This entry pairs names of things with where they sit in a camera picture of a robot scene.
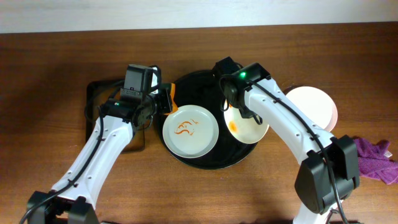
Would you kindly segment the green orange sponge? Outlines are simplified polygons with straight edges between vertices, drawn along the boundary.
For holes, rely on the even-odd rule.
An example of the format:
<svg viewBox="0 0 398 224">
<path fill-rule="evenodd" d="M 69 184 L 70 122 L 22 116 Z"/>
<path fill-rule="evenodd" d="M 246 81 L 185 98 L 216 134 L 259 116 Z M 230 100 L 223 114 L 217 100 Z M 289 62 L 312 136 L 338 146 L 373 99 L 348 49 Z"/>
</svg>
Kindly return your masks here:
<svg viewBox="0 0 398 224">
<path fill-rule="evenodd" d="M 166 115 L 172 114 L 172 113 L 174 113 L 174 112 L 176 112 L 178 110 L 178 106 L 177 106 L 177 104 L 175 103 L 175 100 L 174 100 L 174 97 L 175 97 L 175 84 L 174 83 L 164 83 L 164 84 L 162 84 L 161 87 L 162 87 L 162 90 L 168 90 L 170 92 L 171 97 L 172 97 L 172 104 L 173 104 L 172 112 L 171 113 L 163 113 L 163 114 L 166 114 Z"/>
</svg>

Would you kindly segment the grey plate with sauce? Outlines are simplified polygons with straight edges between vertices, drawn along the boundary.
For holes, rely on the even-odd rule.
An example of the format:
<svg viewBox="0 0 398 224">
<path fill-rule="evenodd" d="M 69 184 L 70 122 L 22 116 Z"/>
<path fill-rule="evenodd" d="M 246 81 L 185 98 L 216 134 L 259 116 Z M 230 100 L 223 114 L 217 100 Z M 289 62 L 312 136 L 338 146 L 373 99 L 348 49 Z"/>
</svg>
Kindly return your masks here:
<svg viewBox="0 0 398 224">
<path fill-rule="evenodd" d="M 216 145 L 219 133 L 213 114 L 197 105 L 181 106 L 166 117 L 162 128 L 166 147 L 186 159 L 208 154 Z"/>
</svg>

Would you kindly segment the white plate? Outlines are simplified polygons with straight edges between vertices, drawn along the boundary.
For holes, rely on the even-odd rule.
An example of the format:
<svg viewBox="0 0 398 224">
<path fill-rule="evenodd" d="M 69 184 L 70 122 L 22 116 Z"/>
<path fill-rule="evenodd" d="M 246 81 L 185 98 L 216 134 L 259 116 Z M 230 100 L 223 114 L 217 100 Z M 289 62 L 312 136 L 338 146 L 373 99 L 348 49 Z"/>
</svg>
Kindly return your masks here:
<svg viewBox="0 0 398 224">
<path fill-rule="evenodd" d="M 242 118 L 239 110 L 231 105 L 223 112 L 223 115 L 226 126 L 233 137 L 245 144 L 257 143 L 269 129 L 269 125 L 265 122 L 257 124 L 254 118 Z"/>
<path fill-rule="evenodd" d="M 311 121 L 331 132 L 338 120 L 338 110 L 332 98 L 321 89 L 300 86 L 290 90 L 286 97 Z"/>
</svg>

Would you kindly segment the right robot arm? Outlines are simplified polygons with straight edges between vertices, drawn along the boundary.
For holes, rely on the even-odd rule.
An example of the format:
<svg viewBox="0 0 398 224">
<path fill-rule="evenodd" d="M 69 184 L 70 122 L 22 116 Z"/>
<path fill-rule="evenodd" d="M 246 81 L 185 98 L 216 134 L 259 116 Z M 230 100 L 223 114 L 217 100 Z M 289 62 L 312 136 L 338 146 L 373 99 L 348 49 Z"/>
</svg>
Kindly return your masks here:
<svg viewBox="0 0 398 224">
<path fill-rule="evenodd" d="M 242 67 L 231 57 L 215 63 L 212 69 L 223 94 L 221 110 L 236 109 L 232 117 L 235 135 L 255 125 L 269 125 L 295 156 L 299 170 L 295 191 L 301 201 L 294 223 L 329 223 L 339 214 L 348 223 L 342 203 L 359 187 L 358 150 L 354 139 L 336 138 L 319 127 L 282 92 L 271 74 L 259 63 Z"/>
</svg>

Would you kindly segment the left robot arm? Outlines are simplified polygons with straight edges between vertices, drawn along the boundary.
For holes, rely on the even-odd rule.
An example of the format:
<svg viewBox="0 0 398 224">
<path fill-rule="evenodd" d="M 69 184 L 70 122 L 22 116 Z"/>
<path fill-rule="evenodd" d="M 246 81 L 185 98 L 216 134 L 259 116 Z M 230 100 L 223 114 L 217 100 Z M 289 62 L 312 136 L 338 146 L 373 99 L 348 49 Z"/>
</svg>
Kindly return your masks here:
<svg viewBox="0 0 398 224">
<path fill-rule="evenodd" d="M 36 191 L 21 223 L 98 223 L 101 188 L 116 159 L 156 114 L 177 110 L 175 85 L 162 83 L 156 66 L 130 64 L 115 91 L 98 106 L 91 136 L 64 176 L 47 193 Z"/>
</svg>

